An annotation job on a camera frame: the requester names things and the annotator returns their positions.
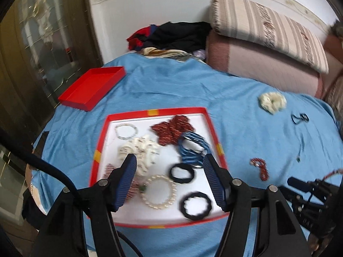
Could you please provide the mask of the red jewelry box white interior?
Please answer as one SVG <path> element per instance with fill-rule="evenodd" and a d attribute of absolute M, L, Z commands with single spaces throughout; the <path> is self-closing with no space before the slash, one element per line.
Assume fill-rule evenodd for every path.
<path fill-rule="evenodd" d="M 105 119 L 102 128 L 98 145 L 94 153 L 94 160 L 91 170 L 90 186 L 95 184 L 102 178 L 107 178 L 105 174 L 110 167 L 118 168 L 123 161 L 118 158 L 118 150 L 124 145 L 127 140 L 119 139 L 120 137 L 132 136 L 135 132 L 130 129 L 130 126 L 122 126 L 123 124 L 134 125 L 138 133 L 136 136 L 142 137 L 150 135 L 150 140 L 157 142 L 158 137 L 150 129 L 154 124 L 168 121 L 175 115 L 185 115 L 188 117 L 190 124 L 194 127 L 195 132 L 205 139 L 210 146 L 211 152 L 217 163 L 222 168 L 227 168 L 222 146 L 216 135 L 215 128 L 211 118 L 205 107 L 182 107 L 157 110 L 142 110 L 126 113 L 118 113 L 108 115 Z M 168 175 L 168 171 L 173 164 L 180 163 L 181 157 L 179 149 L 174 145 L 161 147 L 157 163 L 150 167 L 146 179 L 154 175 Z M 176 200 L 168 208 L 160 210 L 149 207 L 144 203 L 140 194 L 136 194 L 133 198 L 124 203 L 122 207 L 115 213 L 112 213 L 113 221 L 116 226 L 130 228 L 146 228 L 146 229 L 163 229 L 191 226 L 194 224 L 203 224 L 212 222 L 221 218 L 226 218 L 228 213 L 224 213 L 219 206 L 216 205 L 212 191 L 208 184 L 207 178 L 203 169 L 195 169 L 195 177 L 188 184 L 178 184 L 176 190 Z M 192 221 L 184 217 L 180 211 L 180 200 L 182 201 L 189 193 L 202 192 L 206 194 L 212 202 L 212 210 L 209 215 L 202 220 Z M 148 187 L 146 196 L 149 202 L 162 202 L 170 195 L 170 187 L 166 182 L 152 183 Z M 188 210 L 195 212 L 199 207 L 198 212 L 205 209 L 206 201 L 202 198 L 189 199 L 186 204 Z"/>

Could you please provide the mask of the blue striped scrunchie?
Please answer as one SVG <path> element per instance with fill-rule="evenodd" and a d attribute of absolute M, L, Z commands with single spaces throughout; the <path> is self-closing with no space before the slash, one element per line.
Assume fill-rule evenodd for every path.
<path fill-rule="evenodd" d="M 195 168 L 202 168 L 205 155 L 212 153 L 205 139 L 194 132 L 182 133 L 177 144 L 181 162 Z"/>

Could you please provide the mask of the cream floral scrunchie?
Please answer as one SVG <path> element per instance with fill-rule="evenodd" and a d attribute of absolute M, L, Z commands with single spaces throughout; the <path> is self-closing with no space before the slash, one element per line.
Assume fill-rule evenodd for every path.
<path fill-rule="evenodd" d="M 137 159 L 136 175 L 144 177 L 151 166 L 155 165 L 160 154 L 161 145 L 150 140 L 149 135 L 134 137 L 118 150 L 118 158 L 124 161 L 128 154 L 134 154 Z"/>

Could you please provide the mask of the red patterned scrunchie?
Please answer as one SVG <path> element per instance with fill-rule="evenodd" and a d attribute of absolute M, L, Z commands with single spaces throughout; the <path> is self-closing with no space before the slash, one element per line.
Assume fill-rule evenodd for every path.
<path fill-rule="evenodd" d="M 185 115 L 175 115 L 170 120 L 155 124 L 150 128 L 156 133 L 158 144 L 161 146 L 176 145 L 183 133 L 195 131 Z"/>

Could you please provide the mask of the cream fluffy scrunchie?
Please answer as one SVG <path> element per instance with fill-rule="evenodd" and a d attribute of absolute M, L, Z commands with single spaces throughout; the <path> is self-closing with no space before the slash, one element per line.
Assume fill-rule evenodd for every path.
<path fill-rule="evenodd" d="M 279 92 L 262 93 L 258 99 L 262 109 L 273 115 L 287 107 L 286 97 Z"/>

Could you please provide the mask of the red box lid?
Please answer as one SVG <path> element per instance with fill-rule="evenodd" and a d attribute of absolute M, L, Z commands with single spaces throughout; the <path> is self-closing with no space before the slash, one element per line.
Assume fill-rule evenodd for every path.
<path fill-rule="evenodd" d="M 64 106 L 91 111 L 125 75 L 122 66 L 89 69 L 58 97 L 59 102 Z"/>

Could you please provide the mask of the pink folded quilt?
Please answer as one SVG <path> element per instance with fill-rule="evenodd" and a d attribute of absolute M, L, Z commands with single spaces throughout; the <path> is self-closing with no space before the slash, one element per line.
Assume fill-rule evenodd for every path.
<path fill-rule="evenodd" d="M 281 91 L 322 96 L 322 79 L 314 69 L 270 48 L 214 31 L 207 37 L 206 63 L 215 70 L 254 79 Z"/>

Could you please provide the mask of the patterned silk scarf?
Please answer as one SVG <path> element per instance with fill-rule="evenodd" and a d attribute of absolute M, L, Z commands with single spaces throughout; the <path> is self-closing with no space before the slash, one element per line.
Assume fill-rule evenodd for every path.
<path fill-rule="evenodd" d="M 179 62 L 186 62 L 187 60 L 194 59 L 199 62 L 203 62 L 200 58 L 194 56 L 191 53 L 187 53 L 178 49 L 162 50 L 155 47 L 148 47 L 141 49 L 138 54 L 147 57 L 149 59 L 173 59 Z"/>

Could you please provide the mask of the red garment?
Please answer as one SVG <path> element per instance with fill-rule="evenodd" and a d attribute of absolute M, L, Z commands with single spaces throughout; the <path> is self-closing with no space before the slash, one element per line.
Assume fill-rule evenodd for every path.
<path fill-rule="evenodd" d="M 126 41 L 128 42 L 129 51 L 140 51 L 146 39 L 150 36 L 150 27 L 144 27 L 131 36 L 129 36 Z"/>

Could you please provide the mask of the black clothing pile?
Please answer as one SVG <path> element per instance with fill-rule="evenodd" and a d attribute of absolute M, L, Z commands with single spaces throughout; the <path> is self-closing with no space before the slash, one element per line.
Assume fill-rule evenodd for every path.
<path fill-rule="evenodd" d="M 209 23 L 201 21 L 195 23 L 167 22 L 160 25 L 144 42 L 144 48 L 177 49 L 187 53 L 205 50 L 206 39 L 212 27 Z"/>

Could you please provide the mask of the dark glass cabinet door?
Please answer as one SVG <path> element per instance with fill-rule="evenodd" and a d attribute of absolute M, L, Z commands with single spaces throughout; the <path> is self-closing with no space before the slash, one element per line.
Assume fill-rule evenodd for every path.
<path fill-rule="evenodd" d="M 59 96 L 103 64 L 89 0 L 1 0 L 1 128 L 30 146 Z"/>

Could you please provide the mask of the striped beige pillow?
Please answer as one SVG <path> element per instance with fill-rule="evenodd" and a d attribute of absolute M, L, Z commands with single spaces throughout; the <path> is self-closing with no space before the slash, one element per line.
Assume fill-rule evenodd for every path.
<path fill-rule="evenodd" d="M 211 26 L 219 35 L 256 43 L 328 74 L 320 39 L 297 21 L 250 0 L 212 0 Z"/>

